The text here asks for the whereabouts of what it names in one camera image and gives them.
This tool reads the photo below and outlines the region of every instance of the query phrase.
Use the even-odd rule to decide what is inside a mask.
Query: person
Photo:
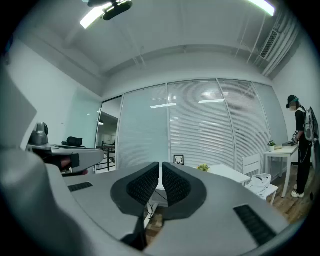
[[[308,141],[304,135],[306,109],[300,104],[299,98],[290,95],[288,97],[287,109],[295,111],[295,129],[292,140],[299,143],[298,146],[298,175],[297,184],[294,185],[294,190],[291,196],[294,198],[303,198],[305,196],[305,187],[308,181],[310,172],[310,158],[312,142]]]

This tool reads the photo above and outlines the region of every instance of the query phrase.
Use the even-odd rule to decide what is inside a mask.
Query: white chair
[[[244,175],[252,177],[253,175],[260,174],[260,154],[254,154],[252,156],[243,157],[242,159]],[[268,188],[264,191],[267,197],[273,194],[270,202],[271,205],[274,203],[277,190],[277,186],[270,184]]]

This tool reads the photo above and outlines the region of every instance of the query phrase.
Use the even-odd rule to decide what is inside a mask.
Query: white shoe
[[[305,193],[298,194],[296,190],[292,191],[291,196],[293,198],[303,198],[305,196]]]

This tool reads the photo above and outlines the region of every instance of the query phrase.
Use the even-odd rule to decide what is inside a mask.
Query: framed deer picture
[[[173,156],[173,163],[178,165],[185,165],[185,157],[183,154],[175,154]]]

